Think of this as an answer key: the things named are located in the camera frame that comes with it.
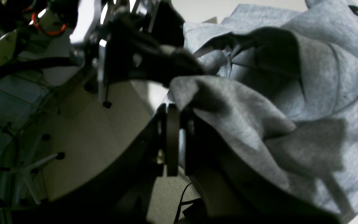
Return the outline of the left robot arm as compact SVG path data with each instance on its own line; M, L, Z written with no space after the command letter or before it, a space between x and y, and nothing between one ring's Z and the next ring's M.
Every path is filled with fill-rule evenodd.
M110 108L109 84L148 80L168 87L175 77L205 74L183 48L183 25L170 0L0 0L0 79L92 64L99 101ZM68 34L69 55L18 62L36 34Z

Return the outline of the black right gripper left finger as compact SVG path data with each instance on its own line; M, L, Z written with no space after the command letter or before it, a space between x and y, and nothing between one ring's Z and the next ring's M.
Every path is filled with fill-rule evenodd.
M146 224L154 183L178 175L180 112L162 104L104 171L56 201L1 211L3 224Z

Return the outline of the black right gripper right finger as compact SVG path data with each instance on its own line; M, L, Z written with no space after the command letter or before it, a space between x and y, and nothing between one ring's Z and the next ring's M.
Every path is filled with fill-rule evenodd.
M330 212L298 199L244 163L195 113L181 112L184 171L204 203L208 224L338 224Z

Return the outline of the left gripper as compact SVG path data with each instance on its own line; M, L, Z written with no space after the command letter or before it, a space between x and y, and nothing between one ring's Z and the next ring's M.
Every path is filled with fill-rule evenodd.
M170 0L137 0L125 4L86 1L86 40L97 46L99 102L111 108L109 85L127 80L153 81L168 87L179 76L204 75L195 57L184 49L184 19Z

